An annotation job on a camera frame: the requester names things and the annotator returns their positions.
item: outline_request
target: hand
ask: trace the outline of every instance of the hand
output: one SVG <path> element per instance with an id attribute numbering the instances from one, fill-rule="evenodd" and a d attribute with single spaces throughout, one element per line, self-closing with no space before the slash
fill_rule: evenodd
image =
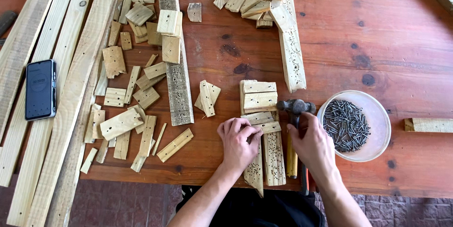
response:
<path id="1" fill-rule="evenodd" d="M 316 116 L 302 112 L 301 117 L 308 119 L 307 132 L 302 139 L 293 125 L 288 124 L 287 128 L 297 155 L 310 170 L 316 183 L 320 184 L 331 177 L 332 172 L 338 171 L 335 165 L 335 147 Z"/>
<path id="2" fill-rule="evenodd" d="M 253 128 L 245 118 L 231 118 L 219 125 L 217 133 L 223 141 L 222 165 L 239 177 L 258 154 L 258 144 L 263 131 Z M 251 135 L 253 136 L 249 144 L 247 138 Z"/>

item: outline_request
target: smartphone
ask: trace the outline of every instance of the smartphone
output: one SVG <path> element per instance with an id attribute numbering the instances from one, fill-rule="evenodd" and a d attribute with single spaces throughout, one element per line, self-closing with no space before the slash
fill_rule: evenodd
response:
<path id="1" fill-rule="evenodd" d="M 57 64 L 54 60 L 33 62 L 26 71 L 25 119 L 54 117 L 57 113 Z"/>

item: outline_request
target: right hand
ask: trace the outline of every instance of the right hand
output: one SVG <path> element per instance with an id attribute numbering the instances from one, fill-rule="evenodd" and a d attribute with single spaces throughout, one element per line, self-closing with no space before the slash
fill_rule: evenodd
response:
<path id="1" fill-rule="evenodd" d="M 335 165 L 335 147 L 332 138 L 319 123 L 318 118 L 302 112 L 301 117 L 308 119 L 307 133 L 301 139 L 299 131 L 287 125 L 293 148 L 300 160 L 307 166 L 316 183 L 322 183 L 332 172 L 338 171 Z"/>

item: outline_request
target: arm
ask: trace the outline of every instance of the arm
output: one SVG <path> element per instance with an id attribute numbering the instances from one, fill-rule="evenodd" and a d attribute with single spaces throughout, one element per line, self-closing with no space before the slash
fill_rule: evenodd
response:
<path id="1" fill-rule="evenodd" d="M 371 227 L 357 202 L 343 184 L 335 165 L 335 149 L 316 116 L 303 113 L 308 119 L 307 133 L 301 139 L 298 130 L 288 125 L 289 133 L 300 160 L 308 167 L 318 185 L 326 217 L 332 227 Z"/>
<path id="2" fill-rule="evenodd" d="M 174 226 L 209 226 L 220 203 L 242 172 L 258 154 L 261 129 L 253 128 L 244 118 L 232 118 L 219 125 L 217 133 L 223 141 L 223 162 L 216 172 L 171 220 Z M 247 138 L 253 135 L 251 143 Z"/>

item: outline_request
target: black pants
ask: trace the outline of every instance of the black pants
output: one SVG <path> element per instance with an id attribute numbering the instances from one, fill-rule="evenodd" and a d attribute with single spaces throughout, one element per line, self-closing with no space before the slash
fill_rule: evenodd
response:
<path id="1" fill-rule="evenodd" d="M 176 212 L 200 186 L 183 185 L 183 201 Z M 220 204 L 210 226 L 323 227 L 324 216 L 314 205 L 314 193 L 265 190 L 260 198 L 254 189 L 232 188 Z"/>

